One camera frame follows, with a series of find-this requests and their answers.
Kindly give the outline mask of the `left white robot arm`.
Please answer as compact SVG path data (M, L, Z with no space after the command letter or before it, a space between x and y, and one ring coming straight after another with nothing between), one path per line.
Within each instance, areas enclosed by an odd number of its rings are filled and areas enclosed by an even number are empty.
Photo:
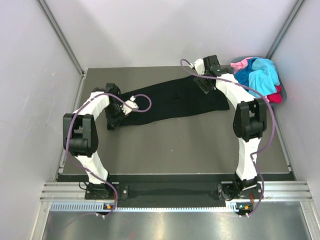
M115 196L114 187L108 182L109 173L98 154L96 120L101 113L105 113L107 123L115 128L132 111L130 107L137 107L134 97L124 102L120 94L114 83L97 87L81 107L62 118L63 148L67 155L79 161L76 166L88 175L86 199L110 199Z

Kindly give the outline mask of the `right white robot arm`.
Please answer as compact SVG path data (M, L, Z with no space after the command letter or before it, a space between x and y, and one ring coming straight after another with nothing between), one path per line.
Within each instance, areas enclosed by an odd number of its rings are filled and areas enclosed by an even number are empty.
M238 85L230 67L221 67L216 55L199 58L194 62L193 70L199 75L195 81L205 92L219 90L232 103L235 109L233 132L238 138L238 165L231 185L218 185L222 199L245 198L258 185L255 168L257 157L252 153L258 147L267 128L267 105Z

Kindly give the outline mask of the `black t shirt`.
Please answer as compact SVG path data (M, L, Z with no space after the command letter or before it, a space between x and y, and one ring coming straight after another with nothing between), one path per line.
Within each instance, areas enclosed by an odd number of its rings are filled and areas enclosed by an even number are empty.
M171 118L230 109L227 98L221 91L204 93L194 78L191 75L122 93L120 98L123 100L139 94L148 96L151 99L151 108L144 113L131 112L118 125L141 126Z

